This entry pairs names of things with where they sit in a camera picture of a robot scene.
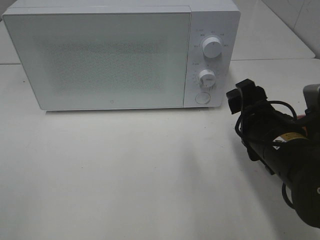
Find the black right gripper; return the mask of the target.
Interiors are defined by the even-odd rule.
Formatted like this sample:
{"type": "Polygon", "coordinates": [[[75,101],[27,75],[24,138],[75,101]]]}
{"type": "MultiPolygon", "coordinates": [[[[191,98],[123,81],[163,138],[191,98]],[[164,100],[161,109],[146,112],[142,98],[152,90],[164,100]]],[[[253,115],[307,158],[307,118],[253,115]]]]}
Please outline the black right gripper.
{"type": "Polygon", "coordinates": [[[278,150],[283,141],[275,139],[280,131],[295,121],[295,110],[280,100],[269,101],[265,90],[250,79],[238,82],[226,93],[232,115],[240,113],[235,131],[241,138],[252,161],[263,161],[266,147],[278,150]]]}

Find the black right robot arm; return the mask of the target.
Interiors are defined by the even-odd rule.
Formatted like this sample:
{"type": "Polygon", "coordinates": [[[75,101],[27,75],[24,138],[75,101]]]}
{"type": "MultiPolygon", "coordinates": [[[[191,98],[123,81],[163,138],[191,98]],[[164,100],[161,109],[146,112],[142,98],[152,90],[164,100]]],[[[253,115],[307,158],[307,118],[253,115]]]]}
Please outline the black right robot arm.
{"type": "Polygon", "coordinates": [[[236,84],[226,97],[239,114],[235,132],[252,161],[260,161],[282,181],[282,197],[307,225],[320,226],[320,86],[303,88],[304,115],[275,109],[265,90],[250,79],[236,84]]]}

